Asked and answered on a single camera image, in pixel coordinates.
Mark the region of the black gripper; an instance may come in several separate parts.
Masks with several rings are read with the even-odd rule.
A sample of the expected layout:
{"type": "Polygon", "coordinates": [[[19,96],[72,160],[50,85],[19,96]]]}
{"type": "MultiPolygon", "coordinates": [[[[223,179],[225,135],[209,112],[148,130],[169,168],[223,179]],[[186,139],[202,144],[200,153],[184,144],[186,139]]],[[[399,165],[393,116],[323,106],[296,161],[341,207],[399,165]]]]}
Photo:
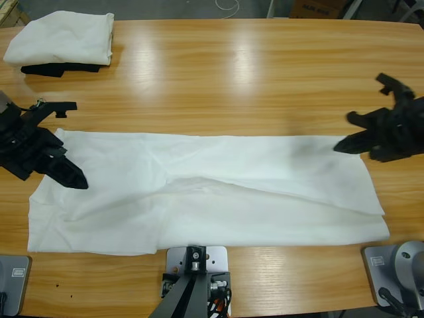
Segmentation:
{"type": "Polygon", "coordinates": [[[38,126],[53,113],[65,119],[68,111],[77,109],[77,103],[71,101],[45,101],[29,109],[6,105],[1,111],[1,166],[21,180],[27,180],[35,171],[64,187],[87,189],[82,170],[65,157],[64,143],[38,126]]]}
{"type": "Polygon", "coordinates": [[[335,152],[362,154],[379,162],[401,160],[423,153],[423,98],[415,99],[413,90],[401,81],[380,73],[376,81],[383,85],[380,93],[393,93],[394,99],[413,99],[406,106],[380,108],[360,115],[348,113],[349,123],[363,128],[339,141],[335,152]]]}

